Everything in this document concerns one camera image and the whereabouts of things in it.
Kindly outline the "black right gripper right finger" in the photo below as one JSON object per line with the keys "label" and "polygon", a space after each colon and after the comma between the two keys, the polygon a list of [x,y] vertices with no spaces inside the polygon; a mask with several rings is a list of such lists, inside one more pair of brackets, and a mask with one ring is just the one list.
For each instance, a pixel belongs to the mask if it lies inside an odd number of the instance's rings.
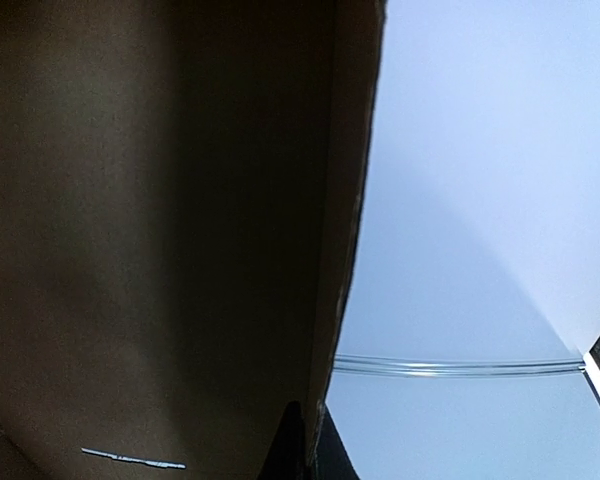
{"label": "black right gripper right finger", "polygon": [[328,408],[324,409],[315,449],[313,478],[359,480]]}

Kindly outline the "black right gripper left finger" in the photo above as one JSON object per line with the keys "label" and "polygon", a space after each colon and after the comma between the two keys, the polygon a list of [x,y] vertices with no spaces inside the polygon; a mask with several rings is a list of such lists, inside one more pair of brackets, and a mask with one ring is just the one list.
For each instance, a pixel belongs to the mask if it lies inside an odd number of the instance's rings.
{"label": "black right gripper left finger", "polygon": [[267,454],[269,480],[301,480],[305,477],[305,426],[301,404],[285,407]]}

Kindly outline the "brown cardboard box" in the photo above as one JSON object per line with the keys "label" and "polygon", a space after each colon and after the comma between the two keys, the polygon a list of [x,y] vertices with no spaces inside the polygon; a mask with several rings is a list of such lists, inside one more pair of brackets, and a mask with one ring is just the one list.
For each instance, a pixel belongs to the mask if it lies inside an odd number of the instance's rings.
{"label": "brown cardboard box", "polygon": [[0,1],[0,479],[303,479],[383,1]]}

